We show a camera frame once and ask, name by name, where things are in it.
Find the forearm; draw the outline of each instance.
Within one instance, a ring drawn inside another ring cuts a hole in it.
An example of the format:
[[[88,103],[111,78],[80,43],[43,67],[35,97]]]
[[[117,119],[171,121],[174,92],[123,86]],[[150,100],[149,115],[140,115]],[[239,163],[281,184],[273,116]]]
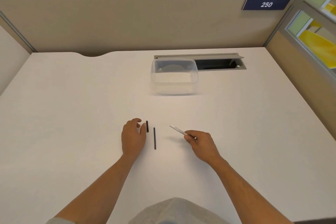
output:
[[[291,224],[224,159],[211,164],[221,179],[242,224]]]
[[[78,224],[105,224],[133,163],[132,158],[122,156],[55,217]]]

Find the number sign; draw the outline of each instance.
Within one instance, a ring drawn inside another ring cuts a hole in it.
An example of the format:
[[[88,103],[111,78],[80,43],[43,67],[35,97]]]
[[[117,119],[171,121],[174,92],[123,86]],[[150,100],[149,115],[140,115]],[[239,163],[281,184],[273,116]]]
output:
[[[283,10],[290,0],[246,0],[243,10]]]

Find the desk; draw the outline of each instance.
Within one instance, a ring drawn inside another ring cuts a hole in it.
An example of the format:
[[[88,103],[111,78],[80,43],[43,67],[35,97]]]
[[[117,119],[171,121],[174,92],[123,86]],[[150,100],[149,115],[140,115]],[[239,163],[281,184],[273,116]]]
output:
[[[247,69],[200,71],[198,95],[150,91],[154,55],[231,52]],[[336,216],[336,142],[265,48],[230,48],[32,54],[0,97],[2,222],[54,216],[121,156],[122,127],[135,117],[149,121],[147,142],[109,223],[171,197],[240,223],[214,171],[169,124],[210,132],[292,221]]]

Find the yellow object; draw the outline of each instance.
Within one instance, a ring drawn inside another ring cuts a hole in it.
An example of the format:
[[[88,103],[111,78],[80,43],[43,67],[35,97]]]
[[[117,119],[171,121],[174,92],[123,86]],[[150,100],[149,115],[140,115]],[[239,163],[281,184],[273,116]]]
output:
[[[334,14],[336,15],[336,7],[332,4],[327,4],[325,7],[324,7],[324,10],[327,10],[328,12],[330,12],[331,14]],[[322,25],[320,23],[318,23],[317,21],[312,21],[310,24],[309,24],[309,27],[322,27]]]
[[[336,45],[310,31],[303,31],[299,39],[329,68],[336,68]]]

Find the shirt sleeve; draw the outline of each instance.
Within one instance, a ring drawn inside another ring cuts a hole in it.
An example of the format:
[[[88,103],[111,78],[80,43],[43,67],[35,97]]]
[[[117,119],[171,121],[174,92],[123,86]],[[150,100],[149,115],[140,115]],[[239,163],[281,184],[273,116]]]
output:
[[[75,223],[62,218],[52,218],[48,220],[46,224],[75,224]]]

